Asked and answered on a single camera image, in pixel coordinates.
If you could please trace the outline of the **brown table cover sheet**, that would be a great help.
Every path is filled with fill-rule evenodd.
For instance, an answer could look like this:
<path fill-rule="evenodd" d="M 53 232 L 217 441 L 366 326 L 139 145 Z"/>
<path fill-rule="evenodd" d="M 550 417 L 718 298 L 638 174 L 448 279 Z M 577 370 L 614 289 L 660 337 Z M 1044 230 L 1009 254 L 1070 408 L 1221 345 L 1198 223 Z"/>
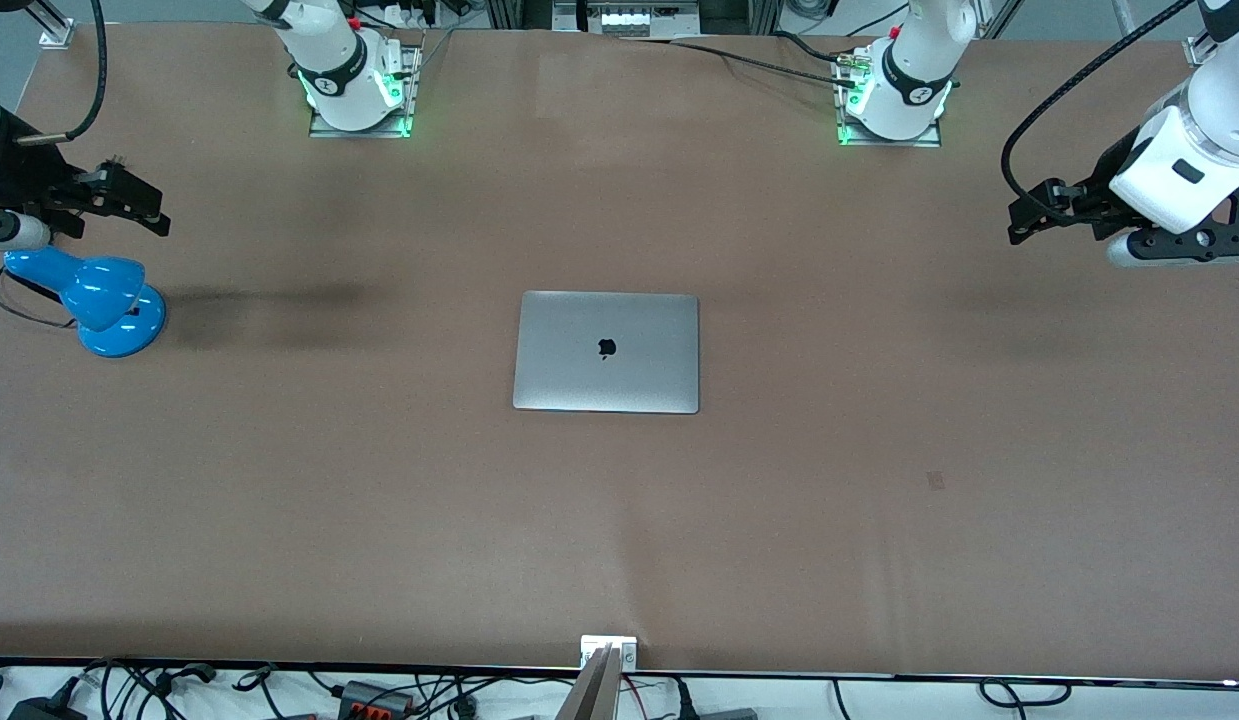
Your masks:
<path fill-rule="evenodd" d="M 1239 265 L 1009 245 L 1004 138 L 1098 55 L 966 51 L 939 149 L 815 83 L 462 31 L 413 138 L 309 138 L 270 29 L 113 26 L 89 221 L 170 306 L 0 310 L 0 653 L 1239 680 Z M 532 290 L 698 297 L 693 415 L 510 405 Z"/>

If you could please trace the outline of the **grey electrical switch box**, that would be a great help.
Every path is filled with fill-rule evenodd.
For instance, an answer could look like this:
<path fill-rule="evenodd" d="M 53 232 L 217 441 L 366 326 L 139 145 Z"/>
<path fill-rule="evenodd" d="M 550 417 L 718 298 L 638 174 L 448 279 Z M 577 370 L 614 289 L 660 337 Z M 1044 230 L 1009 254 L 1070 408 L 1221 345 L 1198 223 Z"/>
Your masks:
<path fill-rule="evenodd" d="M 698 0 L 553 0 L 555 32 L 672 40 L 701 32 Z"/>

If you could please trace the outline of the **white mounting bracket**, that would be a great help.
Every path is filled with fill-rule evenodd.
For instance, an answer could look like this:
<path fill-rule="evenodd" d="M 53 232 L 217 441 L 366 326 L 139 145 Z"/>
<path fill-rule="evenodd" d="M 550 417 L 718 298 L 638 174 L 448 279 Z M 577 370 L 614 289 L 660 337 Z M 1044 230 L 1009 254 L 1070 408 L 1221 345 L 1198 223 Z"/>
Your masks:
<path fill-rule="evenodd" d="M 582 634 L 579 642 L 579 667 L 584 667 L 597 651 L 615 647 L 620 651 L 620 665 L 624 673 L 637 669 L 639 642 L 633 634 Z"/>

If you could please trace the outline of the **black power brick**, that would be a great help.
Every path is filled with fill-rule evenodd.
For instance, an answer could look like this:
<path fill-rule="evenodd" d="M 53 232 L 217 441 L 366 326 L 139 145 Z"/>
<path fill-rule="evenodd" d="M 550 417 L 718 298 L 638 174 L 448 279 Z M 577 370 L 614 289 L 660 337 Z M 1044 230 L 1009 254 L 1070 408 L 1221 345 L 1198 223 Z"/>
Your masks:
<path fill-rule="evenodd" d="M 17 701 L 6 720 L 89 720 L 89 718 L 76 711 L 76 708 L 53 701 L 52 698 L 35 696 Z"/>

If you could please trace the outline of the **black orange power adapter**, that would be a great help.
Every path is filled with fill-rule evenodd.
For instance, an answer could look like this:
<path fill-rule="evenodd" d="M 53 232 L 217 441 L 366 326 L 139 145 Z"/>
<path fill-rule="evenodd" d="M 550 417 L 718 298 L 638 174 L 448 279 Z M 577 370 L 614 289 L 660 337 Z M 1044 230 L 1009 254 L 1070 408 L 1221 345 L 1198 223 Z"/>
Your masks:
<path fill-rule="evenodd" d="M 408 691 L 349 682 L 339 691 L 339 720 L 408 720 L 414 698 Z"/>

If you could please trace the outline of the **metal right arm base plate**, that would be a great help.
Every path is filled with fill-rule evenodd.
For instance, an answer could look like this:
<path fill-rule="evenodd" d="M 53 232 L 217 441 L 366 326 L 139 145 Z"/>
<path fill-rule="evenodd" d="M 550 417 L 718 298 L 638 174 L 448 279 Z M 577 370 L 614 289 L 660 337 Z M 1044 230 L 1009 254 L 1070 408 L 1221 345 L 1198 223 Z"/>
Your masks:
<path fill-rule="evenodd" d="M 403 46 L 392 38 L 375 45 L 378 59 L 363 74 L 377 94 L 369 102 L 370 110 L 382 110 L 372 126 L 361 129 L 341 129 L 331 126 L 327 118 L 318 114 L 313 95 L 305 95 L 309 102 L 309 136 L 311 138 L 410 138 L 418 92 L 421 86 L 422 47 Z"/>

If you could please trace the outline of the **white power strip with plugs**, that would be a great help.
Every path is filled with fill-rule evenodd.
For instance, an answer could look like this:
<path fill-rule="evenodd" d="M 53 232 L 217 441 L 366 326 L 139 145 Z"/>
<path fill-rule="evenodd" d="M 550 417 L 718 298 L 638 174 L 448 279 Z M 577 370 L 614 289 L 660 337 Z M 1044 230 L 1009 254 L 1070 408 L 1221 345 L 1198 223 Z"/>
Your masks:
<path fill-rule="evenodd" d="M 471 9 L 467 0 L 358 0 L 378 24 L 392 29 L 445 29 Z"/>

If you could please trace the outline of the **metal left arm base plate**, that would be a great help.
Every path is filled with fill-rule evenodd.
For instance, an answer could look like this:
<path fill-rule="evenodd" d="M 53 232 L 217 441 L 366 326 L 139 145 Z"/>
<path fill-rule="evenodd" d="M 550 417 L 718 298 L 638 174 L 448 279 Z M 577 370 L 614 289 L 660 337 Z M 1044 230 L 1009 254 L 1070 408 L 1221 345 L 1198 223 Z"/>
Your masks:
<path fill-rule="evenodd" d="M 883 38 L 856 47 L 831 61 L 838 79 L 838 143 L 843 146 L 938 147 L 939 118 L 952 90 L 952 81 L 939 86 L 911 86 L 906 94 L 890 86 L 883 73 Z"/>

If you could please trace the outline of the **grey laptop computer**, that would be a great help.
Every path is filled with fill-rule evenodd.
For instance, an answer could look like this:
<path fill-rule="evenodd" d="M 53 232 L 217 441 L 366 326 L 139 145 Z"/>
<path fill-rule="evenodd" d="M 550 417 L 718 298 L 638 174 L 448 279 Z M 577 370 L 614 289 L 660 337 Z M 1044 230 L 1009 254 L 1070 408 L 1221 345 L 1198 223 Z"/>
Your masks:
<path fill-rule="evenodd" d="M 523 292 L 510 405 L 696 414 L 700 301 L 686 292 Z"/>

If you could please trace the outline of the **blue desk lamp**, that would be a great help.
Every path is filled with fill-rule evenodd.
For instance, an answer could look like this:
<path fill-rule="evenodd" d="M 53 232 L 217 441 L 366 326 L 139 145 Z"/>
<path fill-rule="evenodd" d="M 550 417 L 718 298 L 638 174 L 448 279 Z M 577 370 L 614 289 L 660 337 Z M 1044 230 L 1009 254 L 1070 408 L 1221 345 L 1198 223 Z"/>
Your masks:
<path fill-rule="evenodd" d="M 139 354 L 162 333 L 165 299 L 145 283 L 142 264 L 126 258 L 78 258 L 45 247 L 6 252 L 2 268 L 16 283 L 61 304 L 81 346 L 99 357 Z"/>

